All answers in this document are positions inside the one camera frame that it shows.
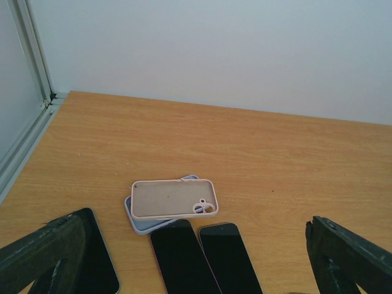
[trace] wooden desk surface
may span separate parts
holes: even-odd
[[[124,210],[140,179],[196,174],[238,225],[265,293],[318,293],[305,223],[329,217],[392,251],[392,127],[72,92],[0,206],[0,247],[85,206],[121,293],[165,293]]]

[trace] stacked phone cases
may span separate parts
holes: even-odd
[[[214,216],[219,210],[212,182],[195,175],[174,180],[137,181],[124,206],[139,235],[180,218]]]

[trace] black smartphone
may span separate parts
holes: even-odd
[[[118,293],[120,283],[93,211],[91,208],[83,208],[73,214],[91,228],[74,293]]]
[[[222,293],[263,293],[235,224],[204,227],[199,238]]]
[[[168,294],[221,294],[189,221],[166,225],[150,238]]]

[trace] white wall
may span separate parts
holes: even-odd
[[[392,1],[31,4],[57,92],[392,124]]]
[[[0,170],[2,159],[41,112],[42,96],[6,0],[0,0]]]

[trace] smartphone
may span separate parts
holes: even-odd
[[[150,238],[168,294],[221,294],[188,220],[159,228]]]
[[[199,238],[222,293],[263,293],[235,224],[204,227]]]
[[[73,214],[91,228],[74,293],[118,293],[120,283],[92,209],[83,208]]]

